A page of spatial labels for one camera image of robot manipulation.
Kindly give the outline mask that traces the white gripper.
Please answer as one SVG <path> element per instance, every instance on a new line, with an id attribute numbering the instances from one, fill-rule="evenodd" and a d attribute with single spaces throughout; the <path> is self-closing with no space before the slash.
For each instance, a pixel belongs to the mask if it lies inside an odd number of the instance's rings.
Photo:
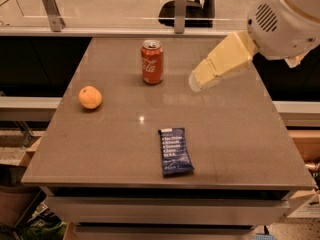
<path id="1" fill-rule="evenodd" d="M 286 58 L 290 68 L 297 67 L 320 43 L 320 0 L 256 0 L 248 32 L 229 34 L 192 70 L 194 92 L 246 71 L 258 50 L 269 60 Z"/>

